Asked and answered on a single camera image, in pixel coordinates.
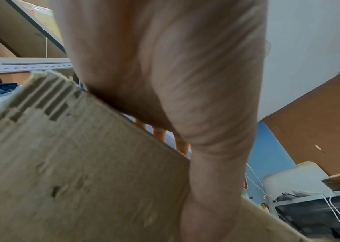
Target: wrinkled skin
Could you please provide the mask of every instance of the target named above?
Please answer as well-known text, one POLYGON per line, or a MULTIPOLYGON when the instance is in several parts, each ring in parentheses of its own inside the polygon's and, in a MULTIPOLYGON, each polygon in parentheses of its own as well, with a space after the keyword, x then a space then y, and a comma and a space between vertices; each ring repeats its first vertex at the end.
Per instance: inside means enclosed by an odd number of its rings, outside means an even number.
POLYGON ((235 226, 255 138, 263 0, 55 0, 76 73, 119 111, 178 133, 193 149, 184 242, 235 226))

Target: blue wall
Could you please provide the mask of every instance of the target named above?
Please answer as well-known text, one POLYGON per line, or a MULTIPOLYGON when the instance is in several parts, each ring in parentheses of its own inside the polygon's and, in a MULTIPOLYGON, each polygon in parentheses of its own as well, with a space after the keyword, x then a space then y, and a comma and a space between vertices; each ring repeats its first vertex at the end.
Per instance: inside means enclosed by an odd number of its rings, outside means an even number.
MULTIPOLYGON (((258 123, 257 137, 251 150, 248 164, 262 182, 263 178, 267 175, 275 174, 295 166, 293 160, 262 121, 258 123)), ((259 180, 248 167, 246 174, 262 188, 259 180)), ((259 188, 249 180, 247 180, 247 184, 249 188, 243 191, 245 196, 249 197, 256 204, 268 203, 268 200, 263 198, 265 194, 259 188)))

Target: white wall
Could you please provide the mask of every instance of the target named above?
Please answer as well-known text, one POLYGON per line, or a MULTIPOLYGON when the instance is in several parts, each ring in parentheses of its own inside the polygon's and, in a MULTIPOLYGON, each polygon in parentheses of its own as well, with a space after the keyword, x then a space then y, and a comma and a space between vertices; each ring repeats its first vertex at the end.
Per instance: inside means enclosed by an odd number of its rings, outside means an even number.
POLYGON ((267 24, 259 119, 340 71, 340 0, 269 0, 267 24))

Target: blue surface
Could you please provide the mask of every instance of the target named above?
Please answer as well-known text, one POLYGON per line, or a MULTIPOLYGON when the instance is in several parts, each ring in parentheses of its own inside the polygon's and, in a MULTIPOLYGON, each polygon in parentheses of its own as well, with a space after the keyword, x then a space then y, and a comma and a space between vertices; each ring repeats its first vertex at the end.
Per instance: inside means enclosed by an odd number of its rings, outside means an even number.
MULTIPOLYGON (((275 174, 295 166, 295 163, 269 130, 265 123, 258 123, 257 137, 251 150, 248 164, 254 170, 255 174, 263 182, 267 175, 275 174)), ((260 184, 254 173, 247 167, 246 174, 260 188, 260 184)), ((248 189, 243 191, 247 197, 256 204, 269 203, 264 197, 264 193, 257 188, 251 181, 247 180, 248 189)))

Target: hand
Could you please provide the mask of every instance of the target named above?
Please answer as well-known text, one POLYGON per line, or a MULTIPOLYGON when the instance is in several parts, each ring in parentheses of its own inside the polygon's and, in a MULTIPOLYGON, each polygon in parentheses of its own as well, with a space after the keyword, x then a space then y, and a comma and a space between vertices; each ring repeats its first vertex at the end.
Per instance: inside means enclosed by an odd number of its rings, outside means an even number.
POLYGON ((255 138, 265 35, 263 0, 52 1, 89 91, 193 149, 184 242, 234 227, 255 138))

